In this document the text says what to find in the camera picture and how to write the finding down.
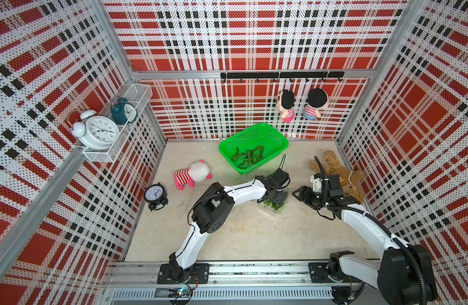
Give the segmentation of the clear plastic clamshell with peppers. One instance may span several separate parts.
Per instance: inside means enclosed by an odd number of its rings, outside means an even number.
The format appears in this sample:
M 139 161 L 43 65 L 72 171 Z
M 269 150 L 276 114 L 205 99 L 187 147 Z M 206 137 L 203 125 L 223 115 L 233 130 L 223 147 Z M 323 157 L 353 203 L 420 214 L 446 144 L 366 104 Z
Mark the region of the clear plastic clamshell with peppers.
M 281 213 L 287 205 L 289 194 L 286 191 L 274 192 L 263 200 L 263 207 L 272 213 Z

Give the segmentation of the small green pepper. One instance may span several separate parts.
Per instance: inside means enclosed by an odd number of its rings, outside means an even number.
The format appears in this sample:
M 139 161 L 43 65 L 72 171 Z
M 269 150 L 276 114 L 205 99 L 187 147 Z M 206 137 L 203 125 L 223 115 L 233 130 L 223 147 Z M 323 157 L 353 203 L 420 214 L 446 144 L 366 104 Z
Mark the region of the small green pepper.
M 244 152 L 241 152 L 240 149 L 237 147 L 235 154 L 231 157 L 232 161 L 237 161 L 239 158 L 245 156 Z
M 245 165 L 247 169 L 256 165 L 263 159 L 263 152 L 264 146 L 258 146 L 254 149 L 246 151 L 242 165 Z

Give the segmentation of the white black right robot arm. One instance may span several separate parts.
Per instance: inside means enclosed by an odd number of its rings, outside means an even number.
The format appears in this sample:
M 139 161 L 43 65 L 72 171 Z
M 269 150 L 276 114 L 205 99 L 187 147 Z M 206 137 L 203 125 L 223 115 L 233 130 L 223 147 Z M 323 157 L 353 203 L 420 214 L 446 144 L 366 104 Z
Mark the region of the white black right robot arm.
M 431 256 L 421 245 L 412 245 L 388 230 L 353 196 L 345 194 L 337 175 L 315 174 L 311 186 L 292 193 L 299 201 L 320 211 L 325 208 L 348 224 L 373 248 L 379 259 L 358 257 L 352 251 L 333 252 L 326 276 L 334 282 L 355 277 L 377 289 L 388 304 L 427 304 L 437 300 Z

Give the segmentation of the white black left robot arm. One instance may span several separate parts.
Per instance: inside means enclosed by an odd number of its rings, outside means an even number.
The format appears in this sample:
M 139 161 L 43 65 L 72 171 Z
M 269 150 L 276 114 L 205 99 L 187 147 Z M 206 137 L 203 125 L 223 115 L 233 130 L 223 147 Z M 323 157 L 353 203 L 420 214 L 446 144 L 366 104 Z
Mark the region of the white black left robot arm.
M 268 176 L 257 175 L 244 184 L 222 186 L 213 183 L 193 205 L 192 222 L 180 249 L 169 256 L 169 274 L 175 282 L 185 282 L 192 273 L 198 254 L 210 234 L 227 220 L 231 210 L 250 201 L 279 201 L 290 183 L 289 174 L 278 168 Z

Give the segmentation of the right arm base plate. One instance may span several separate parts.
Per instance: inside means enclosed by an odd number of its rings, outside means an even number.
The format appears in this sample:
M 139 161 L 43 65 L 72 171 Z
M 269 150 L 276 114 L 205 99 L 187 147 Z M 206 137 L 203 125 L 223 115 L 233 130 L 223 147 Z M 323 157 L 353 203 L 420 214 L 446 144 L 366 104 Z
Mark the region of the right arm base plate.
M 330 276 L 327 261 L 309 263 L 308 267 L 312 283 L 362 283 L 359 279 L 347 275 Z

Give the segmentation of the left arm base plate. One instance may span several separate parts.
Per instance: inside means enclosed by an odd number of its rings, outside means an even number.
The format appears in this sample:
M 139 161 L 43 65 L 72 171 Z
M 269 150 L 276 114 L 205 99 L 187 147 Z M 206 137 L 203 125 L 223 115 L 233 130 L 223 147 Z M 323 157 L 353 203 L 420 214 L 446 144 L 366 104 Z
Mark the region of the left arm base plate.
M 210 264 L 196 263 L 183 269 L 176 262 L 162 264 L 156 283 L 167 285 L 174 283 L 206 284 L 209 280 Z

